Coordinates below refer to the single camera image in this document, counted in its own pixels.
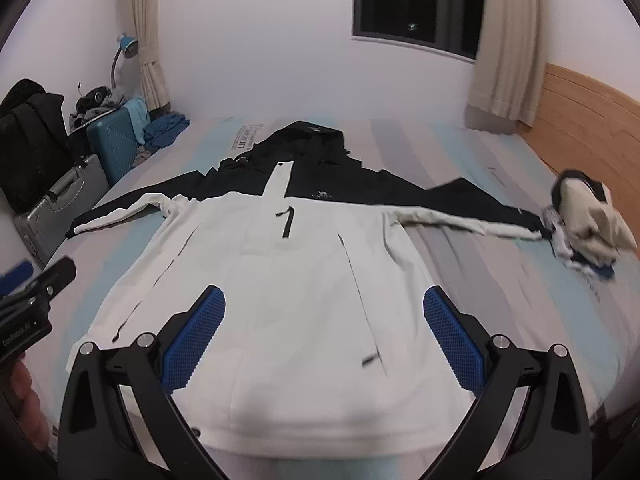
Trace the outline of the left hand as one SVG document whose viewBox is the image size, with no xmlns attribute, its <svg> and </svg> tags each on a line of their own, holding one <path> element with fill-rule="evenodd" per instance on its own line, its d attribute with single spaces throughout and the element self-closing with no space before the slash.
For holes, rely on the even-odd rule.
<svg viewBox="0 0 640 480">
<path fill-rule="evenodd" d="M 14 363 L 10 385 L 18 400 L 18 424 L 34 448 L 44 451 L 49 443 L 50 428 L 40 405 L 38 394 L 32 388 L 32 375 L 22 354 Z"/>
</svg>

